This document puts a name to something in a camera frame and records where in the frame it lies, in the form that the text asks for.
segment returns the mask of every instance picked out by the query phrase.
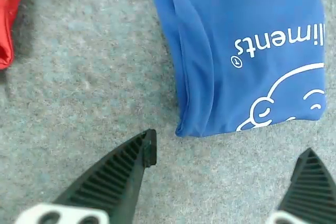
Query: folded blue cloth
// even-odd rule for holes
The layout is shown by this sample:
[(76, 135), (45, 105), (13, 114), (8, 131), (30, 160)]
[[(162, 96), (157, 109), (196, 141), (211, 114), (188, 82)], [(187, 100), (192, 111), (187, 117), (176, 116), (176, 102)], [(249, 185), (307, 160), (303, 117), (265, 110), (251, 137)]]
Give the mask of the folded blue cloth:
[(154, 0), (175, 68), (177, 136), (209, 136), (326, 107), (321, 0)]

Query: black ridged grip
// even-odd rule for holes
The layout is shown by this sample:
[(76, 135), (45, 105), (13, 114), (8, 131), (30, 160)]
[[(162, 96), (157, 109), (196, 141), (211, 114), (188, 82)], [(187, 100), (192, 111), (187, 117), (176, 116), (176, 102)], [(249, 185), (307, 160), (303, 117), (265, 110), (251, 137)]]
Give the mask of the black ridged grip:
[(156, 164), (156, 131), (147, 130), (95, 163), (55, 204), (105, 210), (110, 223), (131, 224), (146, 167)]
[(336, 185), (311, 148), (298, 158), (291, 185), (278, 209), (311, 224), (336, 223)]

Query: white printed graphic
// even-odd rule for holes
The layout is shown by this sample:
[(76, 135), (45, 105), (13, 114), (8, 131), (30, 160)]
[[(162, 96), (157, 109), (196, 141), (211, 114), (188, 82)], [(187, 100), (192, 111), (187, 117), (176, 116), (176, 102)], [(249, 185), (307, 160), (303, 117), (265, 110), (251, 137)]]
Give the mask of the white printed graphic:
[(264, 33), (263, 36), (256, 34), (251, 38), (246, 37), (244, 39), (237, 39), (235, 41), (235, 48), (238, 51), (236, 55), (231, 56), (231, 64), (235, 68), (242, 68), (243, 61), (239, 56), (243, 53), (246, 52), (249, 54), (250, 58), (254, 58), (257, 50), (282, 47), (286, 43), (295, 44), (298, 42), (309, 41), (315, 46), (324, 46), (325, 28), (325, 24), (314, 24), (307, 25), (305, 28), (299, 26), (296, 29), (288, 28), (287, 31), (273, 31), (271, 34)]
[(231, 56), (231, 63), (235, 68), (241, 68), (243, 66), (243, 62), (238, 56)]
[[(288, 72), (287, 74), (281, 76), (273, 85), (272, 87), (270, 88), (267, 96), (265, 97), (260, 97), (258, 98), (257, 100), (254, 101), (254, 103), (252, 104), (251, 108), (250, 108), (250, 111), (249, 111), (249, 118), (247, 120), (245, 120), (241, 125), (239, 125), (236, 129), (236, 131), (241, 131), (242, 128), (248, 124), (248, 123), (251, 123), (253, 124), (253, 127), (252, 129), (254, 128), (258, 128), (258, 127), (263, 127), (263, 126), (267, 126), (267, 125), (270, 125), (272, 123), (272, 119), (270, 120), (267, 120), (267, 121), (264, 121), (262, 123), (257, 123), (255, 118), (254, 118), (254, 110), (255, 110), (255, 107), (260, 103), (260, 102), (263, 102), (263, 101), (267, 101), (267, 102), (270, 102), (272, 104), (274, 104), (274, 100), (272, 99), (272, 95), (275, 91), (275, 89), (284, 81), (286, 80), (287, 78), (291, 77), (291, 76), (294, 76), (296, 74), (299, 74), (299, 73), (302, 73), (302, 72), (306, 72), (306, 71), (309, 71), (309, 70), (313, 70), (313, 69), (319, 69), (319, 68), (323, 68), (324, 67), (324, 63), (314, 63), (314, 64), (309, 64), (309, 65), (305, 65), (305, 66), (302, 66), (300, 68), (297, 68), (297, 69), (294, 69), (290, 72)], [(313, 90), (310, 90), (308, 93), (306, 93), (304, 96), (303, 96), (303, 100), (306, 100), (309, 96), (311, 96), (312, 94), (315, 94), (315, 93), (320, 93), (320, 94), (324, 94), (325, 92), (323, 90), (320, 90), (320, 89), (313, 89)], [(310, 107), (311, 110), (314, 110), (314, 109), (321, 109), (321, 105), (320, 104), (314, 104)], [(261, 113), (261, 114), (258, 114), (260, 118), (264, 118), (266, 117), (269, 113), (271, 112), (271, 108), (267, 108), (265, 110), (265, 112)], [(290, 121), (290, 120), (293, 120), (295, 119), (294, 116), (291, 116), (289, 117), (286, 121)]]

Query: red bag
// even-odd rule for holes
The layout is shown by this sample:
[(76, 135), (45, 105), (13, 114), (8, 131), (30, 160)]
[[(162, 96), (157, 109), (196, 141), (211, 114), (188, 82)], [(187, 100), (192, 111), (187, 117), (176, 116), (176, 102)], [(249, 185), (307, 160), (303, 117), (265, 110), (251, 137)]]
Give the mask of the red bag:
[(14, 59), (11, 28), (19, 3), (20, 0), (0, 0), (0, 69), (9, 67)]

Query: carpet floor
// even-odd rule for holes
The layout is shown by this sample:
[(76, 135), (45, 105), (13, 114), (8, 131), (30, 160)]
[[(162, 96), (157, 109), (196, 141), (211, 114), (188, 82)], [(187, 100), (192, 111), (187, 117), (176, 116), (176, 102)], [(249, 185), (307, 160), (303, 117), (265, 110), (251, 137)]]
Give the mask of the carpet floor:
[(22, 0), (16, 59), (0, 80), (0, 223), (54, 200), (128, 138), (153, 128), (134, 223), (263, 223), (312, 147), (336, 178), (336, 2), (327, 15), (328, 108), (207, 138), (178, 138), (170, 55), (153, 0)]

